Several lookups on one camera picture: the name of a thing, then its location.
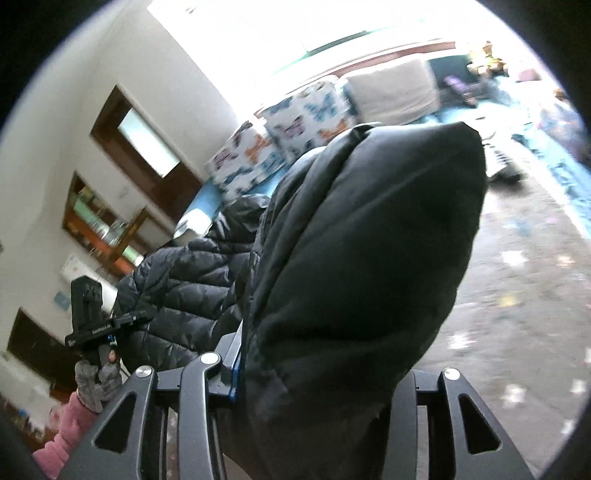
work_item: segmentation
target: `floor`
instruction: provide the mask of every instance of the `floor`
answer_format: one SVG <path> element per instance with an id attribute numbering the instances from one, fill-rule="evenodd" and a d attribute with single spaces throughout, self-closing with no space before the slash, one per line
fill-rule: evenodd
<path id="1" fill-rule="evenodd" d="M 460 369 L 539 476 L 587 399 L 591 249 L 547 170 L 503 148 L 527 178 L 487 194 L 456 305 L 417 368 Z"/>

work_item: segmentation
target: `toy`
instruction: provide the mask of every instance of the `toy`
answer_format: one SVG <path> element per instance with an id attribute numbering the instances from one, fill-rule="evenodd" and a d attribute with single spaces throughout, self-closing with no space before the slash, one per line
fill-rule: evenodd
<path id="1" fill-rule="evenodd" d="M 472 63 L 467 68 L 474 75 L 488 78 L 493 75 L 506 75 L 507 73 L 507 65 L 492 54 L 492 43 L 488 40 L 481 50 L 470 52 L 470 59 Z"/>

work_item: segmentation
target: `black puffer jacket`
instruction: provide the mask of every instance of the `black puffer jacket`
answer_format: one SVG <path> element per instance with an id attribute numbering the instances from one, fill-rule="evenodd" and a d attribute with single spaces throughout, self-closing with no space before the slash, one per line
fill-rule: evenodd
<path id="1" fill-rule="evenodd" d="M 248 260 L 268 204 L 262 195 L 240 198 L 218 215 L 206 236 L 186 247 L 158 250 L 119 282 L 115 313 L 159 308 L 140 330 L 118 337 L 130 371 L 140 365 L 183 367 L 213 350 L 222 335 L 236 331 L 242 320 L 236 275 Z"/>
<path id="2" fill-rule="evenodd" d="M 293 165 L 236 279 L 242 365 L 220 427 L 254 480 L 379 478 L 383 412 L 452 309 L 485 190 L 465 124 L 360 125 Z"/>

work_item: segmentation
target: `confetti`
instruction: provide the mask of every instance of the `confetti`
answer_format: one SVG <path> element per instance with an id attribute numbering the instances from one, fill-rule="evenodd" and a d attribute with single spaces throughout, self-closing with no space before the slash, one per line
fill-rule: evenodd
<path id="1" fill-rule="evenodd" d="M 498 304 L 501 308 L 514 307 L 515 305 L 519 305 L 519 300 L 512 293 L 505 293 L 499 298 Z"/>
<path id="2" fill-rule="evenodd" d="M 573 380 L 573 386 L 570 387 L 570 392 L 575 395 L 582 395 L 587 391 L 587 382 L 585 380 Z"/>
<path id="3" fill-rule="evenodd" d="M 531 227 L 524 220 L 516 219 L 513 221 L 513 226 L 517 230 L 519 236 L 529 236 L 531 233 Z"/>
<path id="4" fill-rule="evenodd" d="M 503 408 L 515 408 L 518 403 L 525 400 L 525 388 L 516 384 L 509 384 L 505 387 L 505 394 L 501 397 Z"/>
<path id="5" fill-rule="evenodd" d="M 574 430 L 574 421 L 573 420 L 565 420 L 562 425 L 562 430 L 560 430 L 560 433 L 562 435 L 570 435 L 571 433 L 573 433 L 573 430 Z"/>
<path id="6" fill-rule="evenodd" d="M 482 205 L 483 215 L 487 213 L 497 213 L 499 210 L 499 200 L 497 200 L 493 193 L 487 192 L 484 197 L 484 204 Z"/>
<path id="7" fill-rule="evenodd" d="M 475 301 L 467 301 L 466 303 L 459 303 L 454 306 L 455 309 L 467 308 L 467 307 L 475 307 L 477 302 Z"/>
<path id="8" fill-rule="evenodd" d="M 466 332 L 458 332 L 447 338 L 447 348 L 449 350 L 464 350 L 474 342 L 468 338 Z"/>
<path id="9" fill-rule="evenodd" d="M 574 263 L 574 260 L 570 258 L 568 255 L 558 255 L 556 257 L 556 265 L 561 268 L 568 268 Z"/>
<path id="10" fill-rule="evenodd" d="M 501 253 L 501 257 L 503 258 L 503 262 L 510 267 L 523 267 L 525 262 L 529 261 L 524 256 L 522 250 L 508 250 L 507 252 Z"/>
<path id="11" fill-rule="evenodd" d="M 589 281 L 589 279 L 587 278 L 587 275 L 585 275 L 584 273 L 581 273 L 581 272 L 573 273 L 573 279 L 581 282 L 583 284 L 583 287 L 585 287 L 587 290 L 591 290 L 591 281 Z"/>

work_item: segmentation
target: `pink sleeve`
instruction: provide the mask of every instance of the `pink sleeve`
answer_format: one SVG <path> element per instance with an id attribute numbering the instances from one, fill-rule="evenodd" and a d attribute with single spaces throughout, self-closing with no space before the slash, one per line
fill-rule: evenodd
<path id="1" fill-rule="evenodd" d="M 96 413 L 80 403 L 76 392 L 70 396 L 70 401 L 64 408 L 57 435 L 52 441 L 47 442 L 41 450 L 33 453 L 41 470 L 51 480 L 55 480 L 59 475 L 61 468 L 82 436 L 94 423 L 96 416 Z"/>

